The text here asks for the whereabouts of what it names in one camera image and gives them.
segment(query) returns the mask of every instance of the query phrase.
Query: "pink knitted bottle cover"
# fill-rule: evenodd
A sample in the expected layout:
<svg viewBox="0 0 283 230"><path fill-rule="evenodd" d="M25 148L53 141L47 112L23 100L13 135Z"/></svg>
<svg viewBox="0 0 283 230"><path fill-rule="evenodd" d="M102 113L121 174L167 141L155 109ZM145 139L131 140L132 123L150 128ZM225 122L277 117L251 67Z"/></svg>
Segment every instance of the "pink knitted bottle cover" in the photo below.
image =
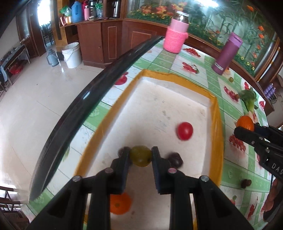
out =
<svg viewBox="0 0 283 230"><path fill-rule="evenodd" d="M182 49L184 41L189 37L188 33L181 33L167 28L163 48L170 53L178 54Z"/></svg>

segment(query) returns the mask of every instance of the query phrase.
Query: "pink thermos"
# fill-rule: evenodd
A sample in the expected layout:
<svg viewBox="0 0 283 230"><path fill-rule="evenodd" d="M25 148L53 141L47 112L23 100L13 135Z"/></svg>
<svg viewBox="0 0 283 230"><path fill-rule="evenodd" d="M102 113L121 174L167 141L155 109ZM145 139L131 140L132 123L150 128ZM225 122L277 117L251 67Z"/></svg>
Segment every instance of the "pink thermos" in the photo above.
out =
<svg viewBox="0 0 283 230"><path fill-rule="evenodd" d="M234 32L232 32L226 42L225 46L221 50L219 57L211 68L219 75L222 75L226 68L229 66L232 59L237 54L241 47L243 40Z"/></svg>
<svg viewBox="0 0 283 230"><path fill-rule="evenodd" d="M163 43L163 48L168 52L174 54L180 53L184 41L188 38L188 18L188 14L176 11L176 15L171 19Z"/></svg>
<svg viewBox="0 0 283 230"><path fill-rule="evenodd" d="M84 0L82 7L83 7L84 19L85 19L85 21L87 21L89 16L90 16L89 0Z"/></svg>

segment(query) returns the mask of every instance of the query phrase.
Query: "glass partition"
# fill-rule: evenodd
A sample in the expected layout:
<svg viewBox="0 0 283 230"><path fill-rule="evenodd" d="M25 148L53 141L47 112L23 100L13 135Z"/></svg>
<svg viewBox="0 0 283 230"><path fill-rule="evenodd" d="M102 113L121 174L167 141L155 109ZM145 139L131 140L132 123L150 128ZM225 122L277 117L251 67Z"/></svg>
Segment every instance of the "glass partition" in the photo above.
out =
<svg viewBox="0 0 283 230"><path fill-rule="evenodd" d="M235 60L252 76L273 42L274 29L247 0L130 0L128 18L169 25L175 11L190 15L188 32L222 49L231 32L243 39Z"/></svg>

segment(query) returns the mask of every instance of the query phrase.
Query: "metal bolt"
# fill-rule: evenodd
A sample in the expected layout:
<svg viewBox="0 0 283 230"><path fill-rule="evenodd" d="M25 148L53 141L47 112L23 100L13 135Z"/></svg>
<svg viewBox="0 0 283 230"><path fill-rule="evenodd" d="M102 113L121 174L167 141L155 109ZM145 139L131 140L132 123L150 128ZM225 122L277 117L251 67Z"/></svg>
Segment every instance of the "metal bolt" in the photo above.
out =
<svg viewBox="0 0 283 230"><path fill-rule="evenodd" d="M113 170L112 168L106 168L106 169L105 169L105 172L106 172L106 173L112 173L112 172L114 172L114 170Z"/></svg>
<svg viewBox="0 0 283 230"><path fill-rule="evenodd" d="M177 172L177 169L175 169L175 168L169 168L169 169L168 169L168 172L174 174L174 173Z"/></svg>
<svg viewBox="0 0 283 230"><path fill-rule="evenodd" d="M206 175L204 175L204 176L201 176L201 178L200 178L203 182L207 182L207 181L209 181L209 177L208 176L206 176Z"/></svg>
<svg viewBox="0 0 283 230"><path fill-rule="evenodd" d="M74 181L74 182L78 182L78 181L80 181L82 179L82 177L81 176L74 176L73 178L72 178L72 180Z"/></svg>

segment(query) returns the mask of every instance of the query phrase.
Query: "blue thermos jug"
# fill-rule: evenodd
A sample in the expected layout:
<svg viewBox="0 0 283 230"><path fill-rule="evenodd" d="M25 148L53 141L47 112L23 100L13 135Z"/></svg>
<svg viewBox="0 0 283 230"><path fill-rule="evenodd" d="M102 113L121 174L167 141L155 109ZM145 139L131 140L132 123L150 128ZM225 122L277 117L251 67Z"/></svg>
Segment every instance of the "blue thermos jug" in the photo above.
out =
<svg viewBox="0 0 283 230"><path fill-rule="evenodd" d="M82 20L83 20L82 4L78 1L75 1L75 3L72 6L71 21L72 21L72 23L76 23L76 22L80 22Z"/></svg>

